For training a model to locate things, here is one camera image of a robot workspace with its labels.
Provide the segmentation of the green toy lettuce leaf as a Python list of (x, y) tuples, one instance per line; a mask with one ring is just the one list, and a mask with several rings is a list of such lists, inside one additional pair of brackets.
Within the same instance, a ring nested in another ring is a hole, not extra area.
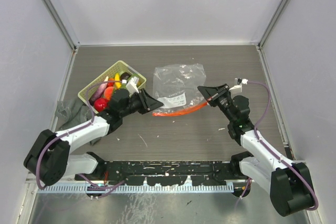
[(131, 83), (131, 82), (136, 84), (136, 87), (139, 88), (143, 84), (144, 81), (143, 81), (143, 78), (139, 74), (134, 73), (127, 80), (127, 83)]

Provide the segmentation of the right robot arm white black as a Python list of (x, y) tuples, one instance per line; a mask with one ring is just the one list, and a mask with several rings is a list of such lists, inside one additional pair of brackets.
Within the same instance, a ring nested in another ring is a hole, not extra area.
[(233, 87), (227, 84), (198, 87), (205, 101), (227, 117), (230, 137), (246, 150), (232, 156), (232, 176), (254, 180), (268, 193), (274, 209), (283, 217), (302, 210), (316, 210), (319, 204), (308, 167), (278, 152), (252, 123), (248, 98), (234, 94), (241, 92), (244, 83), (248, 81), (239, 80)]

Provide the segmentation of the clear zip bag orange zipper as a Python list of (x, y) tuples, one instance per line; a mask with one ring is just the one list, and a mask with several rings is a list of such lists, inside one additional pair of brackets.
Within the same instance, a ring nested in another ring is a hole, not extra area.
[(206, 74), (202, 64), (156, 67), (153, 96), (163, 103), (153, 116), (183, 116), (205, 106), (207, 102), (197, 87), (204, 85)]

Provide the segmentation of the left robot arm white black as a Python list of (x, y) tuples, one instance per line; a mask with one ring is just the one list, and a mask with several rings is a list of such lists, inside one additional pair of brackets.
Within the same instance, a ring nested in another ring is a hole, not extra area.
[(91, 120), (67, 130), (40, 132), (24, 160), (24, 167), (36, 176), (40, 189), (57, 183), (65, 176), (88, 175), (93, 180), (102, 179), (107, 166), (92, 152), (74, 155), (79, 147), (116, 131), (123, 118), (135, 112), (146, 114), (163, 106), (145, 89), (130, 94), (126, 89), (114, 92), (106, 109)]

